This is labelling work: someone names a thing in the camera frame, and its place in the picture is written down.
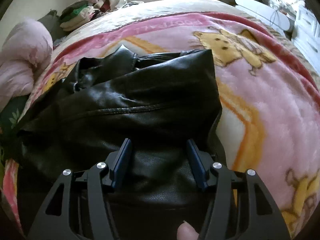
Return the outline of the right hand fingertips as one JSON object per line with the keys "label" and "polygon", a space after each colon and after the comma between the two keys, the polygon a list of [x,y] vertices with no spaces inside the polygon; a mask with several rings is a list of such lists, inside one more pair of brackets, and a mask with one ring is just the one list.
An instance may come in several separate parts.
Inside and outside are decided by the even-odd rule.
{"label": "right hand fingertips", "polygon": [[186,221],[184,221],[177,230],[177,240],[197,240],[199,234]]}

